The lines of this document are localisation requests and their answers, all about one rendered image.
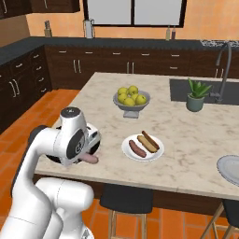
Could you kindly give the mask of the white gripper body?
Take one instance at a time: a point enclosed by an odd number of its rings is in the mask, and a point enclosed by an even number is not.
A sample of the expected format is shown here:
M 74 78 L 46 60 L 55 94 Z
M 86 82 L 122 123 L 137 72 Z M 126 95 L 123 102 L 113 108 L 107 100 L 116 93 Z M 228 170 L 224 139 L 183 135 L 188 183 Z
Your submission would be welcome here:
M 92 147 L 93 148 L 98 148 L 100 145 L 100 141 L 101 141 L 101 134 L 99 132 L 96 132 L 93 134 L 93 144 Z

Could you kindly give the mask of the pink sausage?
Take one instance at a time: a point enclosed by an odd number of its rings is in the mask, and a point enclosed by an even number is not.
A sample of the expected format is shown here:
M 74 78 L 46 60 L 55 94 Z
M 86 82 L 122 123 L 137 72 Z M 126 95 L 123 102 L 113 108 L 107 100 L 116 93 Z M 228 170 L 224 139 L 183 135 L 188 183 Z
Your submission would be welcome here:
M 98 158 L 89 153 L 82 155 L 78 160 L 80 162 L 87 162 L 87 163 L 91 163 L 91 164 L 96 164 L 98 162 Z

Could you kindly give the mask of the white plate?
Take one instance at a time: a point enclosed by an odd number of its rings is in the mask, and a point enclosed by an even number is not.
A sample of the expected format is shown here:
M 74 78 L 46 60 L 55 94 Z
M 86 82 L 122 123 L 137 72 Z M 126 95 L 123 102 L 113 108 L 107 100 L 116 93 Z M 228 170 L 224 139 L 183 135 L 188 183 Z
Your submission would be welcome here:
M 160 156 L 164 153 L 164 144 L 162 143 L 162 141 L 155 137 L 155 136 L 151 136 L 151 138 L 159 145 L 159 150 L 155 153 L 151 153 L 149 152 L 138 140 L 137 140 L 137 134 L 132 134 L 130 136 L 128 136 L 127 138 L 125 138 L 122 142 L 121 145 L 121 149 L 123 151 L 123 153 L 130 159 L 135 160 L 135 161 L 139 161 L 139 162 L 151 162 L 154 160 L 157 160 L 158 158 L 160 158 Z M 147 155 L 145 158 L 138 156 L 137 154 L 135 154 L 132 150 L 131 147 L 129 145 L 129 141 L 133 140 L 136 145 L 143 149 Z

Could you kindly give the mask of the reddish brown sausage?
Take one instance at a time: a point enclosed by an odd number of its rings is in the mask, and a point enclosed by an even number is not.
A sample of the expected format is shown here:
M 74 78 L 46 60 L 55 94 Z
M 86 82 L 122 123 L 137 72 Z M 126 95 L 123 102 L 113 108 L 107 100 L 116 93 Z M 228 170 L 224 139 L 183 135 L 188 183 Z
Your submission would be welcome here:
M 141 149 L 133 140 L 129 141 L 129 146 L 131 150 L 139 157 L 145 158 L 147 156 L 147 153 L 143 149 Z

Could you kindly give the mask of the tan hot dog bun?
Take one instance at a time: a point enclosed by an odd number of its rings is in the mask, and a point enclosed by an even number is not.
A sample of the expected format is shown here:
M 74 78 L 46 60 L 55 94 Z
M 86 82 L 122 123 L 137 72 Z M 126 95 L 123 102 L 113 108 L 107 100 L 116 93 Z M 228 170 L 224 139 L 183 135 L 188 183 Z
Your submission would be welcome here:
M 144 146 L 150 153 L 156 153 L 160 147 L 159 145 L 145 132 L 137 136 L 137 140 Z

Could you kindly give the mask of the grey plate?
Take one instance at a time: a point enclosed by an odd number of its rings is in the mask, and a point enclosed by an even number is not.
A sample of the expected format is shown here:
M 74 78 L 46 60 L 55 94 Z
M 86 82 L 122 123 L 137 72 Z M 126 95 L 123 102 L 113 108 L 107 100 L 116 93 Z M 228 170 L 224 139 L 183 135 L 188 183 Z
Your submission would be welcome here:
M 217 162 L 218 172 L 230 183 L 239 187 L 239 156 L 226 155 Z

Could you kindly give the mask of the black stool with wooden legs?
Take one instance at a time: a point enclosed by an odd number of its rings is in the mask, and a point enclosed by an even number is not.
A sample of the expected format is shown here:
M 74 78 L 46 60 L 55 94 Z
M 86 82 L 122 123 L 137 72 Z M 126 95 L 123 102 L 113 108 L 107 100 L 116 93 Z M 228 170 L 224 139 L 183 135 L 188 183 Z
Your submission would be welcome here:
M 228 227 L 217 225 L 216 221 L 225 212 L 226 219 L 229 223 Z M 234 232 L 239 232 L 239 201 L 223 199 L 216 210 L 214 216 L 207 224 L 203 234 L 200 239 L 205 239 L 210 230 L 213 230 L 214 238 L 218 239 L 217 229 L 222 229 L 225 231 L 222 239 L 230 239 Z
M 117 214 L 141 218 L 141 237 L 148 239 L 147 215 L 152 212 L 153 190 L 115 184 L 105 184 L 100 205 L 108 209 L 108 239 L 116 236 Z

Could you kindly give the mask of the dark brown base cupboards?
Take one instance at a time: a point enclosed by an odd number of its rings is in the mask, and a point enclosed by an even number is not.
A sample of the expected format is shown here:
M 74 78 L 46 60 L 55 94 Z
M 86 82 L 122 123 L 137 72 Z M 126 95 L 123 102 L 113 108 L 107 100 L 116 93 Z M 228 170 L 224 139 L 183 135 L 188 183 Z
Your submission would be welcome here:
M 181 42 L 175 47 L 124 48 L 17 45 L 0 50 L 0 133 L 45 92 L 80 90 L 96 73 L 222 78 L 228 53 Z M 232 52 L 229 78 L 239 79 L 239 50 Z

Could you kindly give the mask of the dark grey sink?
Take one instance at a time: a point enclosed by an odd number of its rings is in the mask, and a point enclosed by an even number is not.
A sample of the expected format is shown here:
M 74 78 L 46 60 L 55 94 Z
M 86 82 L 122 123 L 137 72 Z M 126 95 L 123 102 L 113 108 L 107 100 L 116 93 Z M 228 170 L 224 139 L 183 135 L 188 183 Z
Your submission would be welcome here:
M 186 79 L 170 78 L 170 96 L 172 101 L 186 102 L 187 95 L 191 93 L 190 84 Z M 205 80 L 205 85 L 211 85 L 209 91 L 219 92 L 220 82 Z M 226 82 L 222 96 L 223 105 L 239 105 L 239 83 Z

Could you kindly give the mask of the green plant in grey pot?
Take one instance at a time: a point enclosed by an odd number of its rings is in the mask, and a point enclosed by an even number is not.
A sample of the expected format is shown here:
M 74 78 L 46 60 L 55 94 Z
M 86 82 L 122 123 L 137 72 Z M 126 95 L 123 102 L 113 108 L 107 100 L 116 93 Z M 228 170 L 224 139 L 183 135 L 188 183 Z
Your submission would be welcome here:
M 188 78 L 190 93 L 187 95 L 186 107 L 191 112 L 199 112 L 203 109 L 204 98 L 208 95 L 211 85 Z

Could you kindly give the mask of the white paper towel holder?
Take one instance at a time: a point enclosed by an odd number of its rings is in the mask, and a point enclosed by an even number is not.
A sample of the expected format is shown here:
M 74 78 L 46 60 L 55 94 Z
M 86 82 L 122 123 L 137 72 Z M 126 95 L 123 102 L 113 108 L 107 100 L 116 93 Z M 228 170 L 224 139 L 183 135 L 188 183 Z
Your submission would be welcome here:
M 84 36 L 88 39 L 92 39 L 95 36 L 94 33 L 94 20 L 84 20 L 83 21 Z

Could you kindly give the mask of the wooden knife block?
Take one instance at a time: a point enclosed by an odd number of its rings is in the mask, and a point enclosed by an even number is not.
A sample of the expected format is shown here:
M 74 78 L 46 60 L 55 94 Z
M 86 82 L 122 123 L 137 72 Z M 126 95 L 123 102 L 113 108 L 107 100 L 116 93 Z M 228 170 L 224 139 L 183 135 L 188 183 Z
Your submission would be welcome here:
M 52 37 L 52 31 L 50 28 L 49 21 L 45 21 L 45 29 L 44 29 L 45 37 Z

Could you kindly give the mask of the dark grey tap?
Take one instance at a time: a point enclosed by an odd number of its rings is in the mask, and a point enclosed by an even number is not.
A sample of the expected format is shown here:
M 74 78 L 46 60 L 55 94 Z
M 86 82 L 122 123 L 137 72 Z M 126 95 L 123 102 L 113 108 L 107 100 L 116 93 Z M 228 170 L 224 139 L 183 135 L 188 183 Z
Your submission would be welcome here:
M 230 70 L 230 66 L 231 66 L 231 61 L 232 61 L 232 47 L 231 44 L 229 42 L 225 42 L 222 46 L 221 49 L 219 51 L 217 60 L 216 60 L 216 66 L 220 66 L 220 61 L 221 61 L 221 56 L 222 56 L 222 52 L 228 49 L 228 57 L 227 57 L 227 63 L 226 63 L 226 68 L 223 72 L 222 76 L 222 81 L 220 84 L 220 88 L 219 88 L 219 92 L 210 92 L 209 96 L 215 99 L 215 102 L 217 104 L 220 104 L 222 102 L 223 99 L 223 93 L 225 90 L 225 85 L 226 85 L 226 81 L 227 81 L 227 77 L 229 74 L 229 70 Z

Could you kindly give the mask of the speckled grey board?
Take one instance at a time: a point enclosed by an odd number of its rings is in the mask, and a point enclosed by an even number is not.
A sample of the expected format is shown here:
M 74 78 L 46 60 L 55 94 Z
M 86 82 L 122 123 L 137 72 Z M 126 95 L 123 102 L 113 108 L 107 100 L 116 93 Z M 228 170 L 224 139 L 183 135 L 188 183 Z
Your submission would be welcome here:
M 229 43 L 232 48 L 239 48 L 239 41 L 238 40 L 200 40 L 201 44 L 204 47 L 209 47 L 209 48 L 217 48 L 217 47 L 222 47 L 224 43 Z

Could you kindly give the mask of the window with black frame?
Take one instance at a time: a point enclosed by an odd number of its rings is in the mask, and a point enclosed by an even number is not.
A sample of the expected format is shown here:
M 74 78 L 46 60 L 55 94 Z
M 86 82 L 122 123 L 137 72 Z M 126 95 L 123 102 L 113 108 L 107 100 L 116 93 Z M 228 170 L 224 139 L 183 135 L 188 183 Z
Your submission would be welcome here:
M 183 27 L 187 0 L 82 0 L 95 26 Z

